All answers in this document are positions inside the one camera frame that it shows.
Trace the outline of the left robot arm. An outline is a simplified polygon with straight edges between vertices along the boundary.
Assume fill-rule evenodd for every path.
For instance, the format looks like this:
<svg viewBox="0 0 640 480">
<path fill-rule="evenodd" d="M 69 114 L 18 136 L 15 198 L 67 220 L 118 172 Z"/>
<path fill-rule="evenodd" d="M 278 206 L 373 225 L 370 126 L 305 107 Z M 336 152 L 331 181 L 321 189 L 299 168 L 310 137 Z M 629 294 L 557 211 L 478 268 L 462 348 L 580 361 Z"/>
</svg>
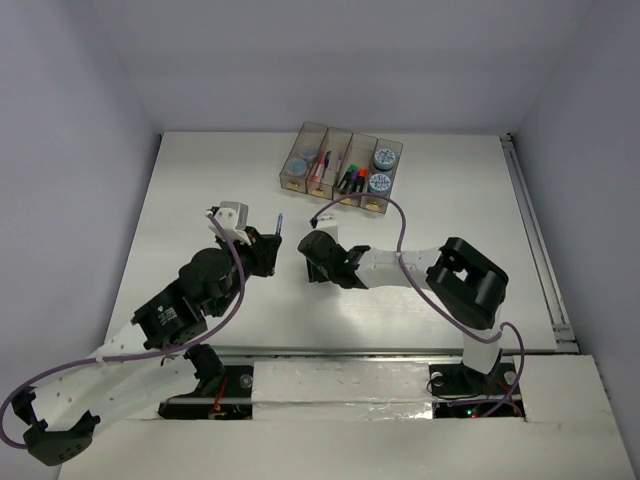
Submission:
<svg viewBox="0 0 640 480">
<path fill-rule="evenodd" d="M 252 277 L 275 272 L 279 233 L 218 226 L 217 245 L 197 252 L 177 279 L 139 307 L 133 318 L 88 357 L 52 367 L 2 404 L 26 426 L 19 442 L 46 466 L 85 451 L 114 423 L 180 394 L 212 396 L 225 367 L 209 339 L 238 313 Z"/>
</svg>

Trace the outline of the paperclip jar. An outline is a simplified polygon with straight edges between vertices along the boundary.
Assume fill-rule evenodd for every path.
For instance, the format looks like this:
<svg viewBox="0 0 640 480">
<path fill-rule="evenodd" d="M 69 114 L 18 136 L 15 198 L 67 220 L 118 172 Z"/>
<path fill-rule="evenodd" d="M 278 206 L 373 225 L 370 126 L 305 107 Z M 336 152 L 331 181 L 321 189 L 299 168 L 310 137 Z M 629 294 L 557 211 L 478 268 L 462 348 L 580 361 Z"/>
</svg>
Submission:
<svg viewBox="0 0 640 480">
<path fill-rule="evenodd" d="M 307 175 L 308 163 L 300 157 L 290 158 L 284 165 L 286 175 L 305 178 Z"/>
<path fill-rule="evenodd" d="M 313 161 L 318 154 L 318 147 L 315 145 L 304 145 L 298 150 L 298 155 L 305 161 Z"/>
</svg>

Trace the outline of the clear blue pen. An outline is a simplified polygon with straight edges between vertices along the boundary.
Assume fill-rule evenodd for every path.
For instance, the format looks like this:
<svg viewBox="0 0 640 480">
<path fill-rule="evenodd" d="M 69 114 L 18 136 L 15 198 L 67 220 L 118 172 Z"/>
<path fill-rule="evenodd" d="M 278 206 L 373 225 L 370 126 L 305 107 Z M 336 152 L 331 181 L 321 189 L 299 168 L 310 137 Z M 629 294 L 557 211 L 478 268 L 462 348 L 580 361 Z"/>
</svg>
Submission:
<svg viewBox="0 0 640 480">
<path fill-rule="evenodd" d="M 282 226 L 283 226 L 283 219 L 284 219 L 283 214 L 279 213 L 278 217 L 277 217 L 276 229 L 275 229 L 275 235 L 277 235 L 277 236 L 281 236 L 281 231 L 282 231 Z"/>
</svg>

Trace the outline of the orange highlighter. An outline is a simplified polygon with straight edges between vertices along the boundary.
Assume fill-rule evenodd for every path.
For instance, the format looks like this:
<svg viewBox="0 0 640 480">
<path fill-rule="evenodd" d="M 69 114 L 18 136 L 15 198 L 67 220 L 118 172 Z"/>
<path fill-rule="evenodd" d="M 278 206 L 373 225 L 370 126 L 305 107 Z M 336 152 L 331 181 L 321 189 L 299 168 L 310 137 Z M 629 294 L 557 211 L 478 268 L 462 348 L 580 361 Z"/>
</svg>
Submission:
<svg viewBox="0 0 640 480">
<path fill-rule="evenodd" d="M 353 187 L 353 192 L 354 193 L 362 193 L 364 190 L 364 186 L 366 183 L 366 179 L 367 179 L 367 175 L 368 175 L 368 170 L 366 168 L 360 168 L 358 170 L 358 176 L 357 179 L 355 181 L 354 187 Z"/>
</svg>

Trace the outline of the purple highlighter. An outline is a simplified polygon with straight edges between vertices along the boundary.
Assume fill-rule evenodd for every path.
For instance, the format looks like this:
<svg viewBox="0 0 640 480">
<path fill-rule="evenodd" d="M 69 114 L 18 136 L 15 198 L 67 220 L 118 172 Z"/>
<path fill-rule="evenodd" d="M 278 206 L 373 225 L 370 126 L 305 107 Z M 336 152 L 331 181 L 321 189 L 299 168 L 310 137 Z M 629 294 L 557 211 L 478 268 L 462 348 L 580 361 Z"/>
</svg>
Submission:
<svg viewBox="0 0 640 480">
<path fill-rule="evenodd" d="M 354 169 L 351 173 L 350 176 L 348 178 L 347 184 L 345 186 L 345 191 L 347 194 L 352 193 L 355 191 L 355 185 L 357 183 L 359 177 L 359 170 L 358 169 Z"/>
</svg>

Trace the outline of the pink gel pen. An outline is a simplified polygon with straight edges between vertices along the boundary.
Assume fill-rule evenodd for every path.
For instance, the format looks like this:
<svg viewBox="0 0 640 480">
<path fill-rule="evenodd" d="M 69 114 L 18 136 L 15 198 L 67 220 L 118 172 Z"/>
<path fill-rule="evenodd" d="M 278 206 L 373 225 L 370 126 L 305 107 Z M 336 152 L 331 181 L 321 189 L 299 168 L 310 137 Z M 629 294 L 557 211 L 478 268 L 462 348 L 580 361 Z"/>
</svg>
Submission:
<svg viewBox="0 0 640 480">
<path fill-rule="evenodd" d="M 311 172 L 311 176 L 310 176 L 310 181 L 311 182 L 319 182 L 320 181 L 320 177 L 324 171 L 324 163 L 325 163 L 325 155 L 324 154 L 320 154 L 313 166 L 312 172 Z"/>
</svg>

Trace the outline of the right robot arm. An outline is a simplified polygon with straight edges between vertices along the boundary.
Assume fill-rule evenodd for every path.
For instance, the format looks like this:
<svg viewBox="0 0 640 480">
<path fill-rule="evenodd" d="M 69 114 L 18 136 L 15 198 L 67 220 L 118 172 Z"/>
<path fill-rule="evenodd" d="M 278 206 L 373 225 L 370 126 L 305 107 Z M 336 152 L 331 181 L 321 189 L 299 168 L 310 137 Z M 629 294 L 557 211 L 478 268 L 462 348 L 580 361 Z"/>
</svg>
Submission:
<svg viewBox="0 0 640 480">
<path fill-rule="evenodd" d="M 299 243 L 310 282 L 343 289 L 412 288 L 463 337 L 459 365 L 434 384 L 446 396 L 485 393 L 496 381 L 501 357 L 496 327 L 506 299 L 506 272 L 467 241 L 448 238 L 421 251 L 385 251 L 368 245 L 344 249 L 333 236 L 312 231 Z"/>
</svg>

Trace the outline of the green highlighter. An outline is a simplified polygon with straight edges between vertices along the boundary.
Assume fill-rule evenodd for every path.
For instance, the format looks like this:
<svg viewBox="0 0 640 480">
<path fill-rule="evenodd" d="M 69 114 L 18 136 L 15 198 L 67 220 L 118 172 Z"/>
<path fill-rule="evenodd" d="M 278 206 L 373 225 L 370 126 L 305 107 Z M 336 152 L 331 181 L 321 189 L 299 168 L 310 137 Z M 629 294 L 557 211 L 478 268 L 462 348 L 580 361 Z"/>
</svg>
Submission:
<svg viewBox="0 0 640 480">
<path fill-rule="evenodd" d="M 340 188 L 340 190 L 341 190 L 341 191 L 345 192 L 345 186 L 346 186 L 346 184 L 347 184 L 348 178 L 349 178 L 349 176 L 350 176 L 350 173 L 351 173 L 354 169 L 358 169 L 358 167 L 357 167 L 356 165 L 354 165 L 354 164 L 351 164 L 351 165 L 348 167 L 347 171 L 345 172 L 345 174 L 344 174 L 344 176 L 343 176 L 343 178 L 341 179 L 341 182 L 340 182 L 340 184 L 339 184 L 339 188 Z"/>
</svg>

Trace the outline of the blue capped pen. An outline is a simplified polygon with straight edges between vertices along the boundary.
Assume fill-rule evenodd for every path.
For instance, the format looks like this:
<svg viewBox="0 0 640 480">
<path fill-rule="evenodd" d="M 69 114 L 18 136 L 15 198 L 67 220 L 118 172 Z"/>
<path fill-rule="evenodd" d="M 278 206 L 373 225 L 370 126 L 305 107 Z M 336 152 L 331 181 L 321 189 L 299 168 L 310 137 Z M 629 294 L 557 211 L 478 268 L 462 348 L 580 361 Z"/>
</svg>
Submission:
<svg viewBox="0 0 640 480">
<path fill-rule="evenodd" d="M 327 172 L 329 170 L 329 167 L 330 167 L 330 164 L 331 164 L 331 154 L 332 154 L 332 152 L 330 150 L 325 152 L 324 160 L 323 160 L 323 171 L 322 171 L 322 174 L 321 174 L 321 177 L 320 177 L 320 183 L 321 184 L 324 183 L 325 176 L 326 176 L 326 174 L 327 174 Z"/>
</svg>

